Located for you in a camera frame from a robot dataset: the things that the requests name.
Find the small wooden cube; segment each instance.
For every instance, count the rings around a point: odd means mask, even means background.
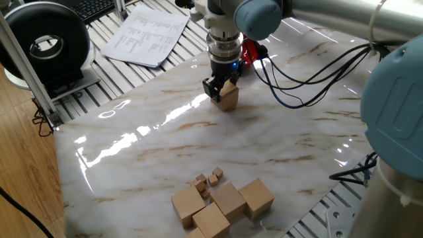
[[[190,186],[195,186],[194,183],[197,182],[197,180],[194,180],[192,182],[190,182]]]
[[[203,233],[200,231],[200,228],[196,228],[191,231],[185,238],[205,238]]]
[[[239,194],[247,202],[245,214],[250,219],[269,209],[275,199],[259,178],[245,185],[239,190]]]
[[[220,90],[219,102],[216,102],[214,99],[211,99],[211,102],[215,104],[221,111],[225,112],[238,103],[238,94],[239,89],[237,86],[228,80],[223,85],[222,90]]]
[[[201,192],[206,188],[206,185],[201,180],[195,181],[194,186],[197,188],[198,192]]]
[[[197,180],[201,180],[204,184],[207,184],[207,178],[203,174],[198,175]]]
[[[205,238],[222,238],[229,234],[229,221],[212,203],[192,216],[194,226],[200,228]]]
[[[221,179],[223,177],[223,170],[221,170],[219,167],[216,167],[216,169],[213,170],[213,174],[217,176],[217,179]]]
[[[216,186],[219,183],[219,180],[217,179],[216,175],[210,175],[209,176],[209,184],[210,186]]]
[[[228,221],[241,215],[247,204],[232,182],[210,194],[210,203],[212,202],[216,203]]]
[[[200,193],[201,197],[203,199],[207,199],[210,197],[210,190],[208,188],[205,188],[201,193]]]
[[[173,208],[181,220],[183,228],[192,225],[192,216],[206,207],[195,186],[190,186],[182,192],[173,195],[171,199]]]

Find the white marble tabletop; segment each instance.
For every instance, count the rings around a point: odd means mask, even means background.
[[[262,43],[284,71],[306,79],[365,41],[286,19]],[[336,185],[330,174],[370,151],[359,105],[376,62],[365,60],[319,104],[299,110],[278,104],[249,69],[238,83],[237,108],[221,112],[202,88],[211,73],[202,53],[60,126],[54,136],[69,225],[90,238],[182,238],[190,230],[179,223],[171,196],[218,166],[225,171],[221,185],[241,188],[261,178],[275,197],[258,220],[232,222],[231,236],[282,237]],[[268,61],[266,68],[271,72]],[[293,93],[307,100],[322,87]]]

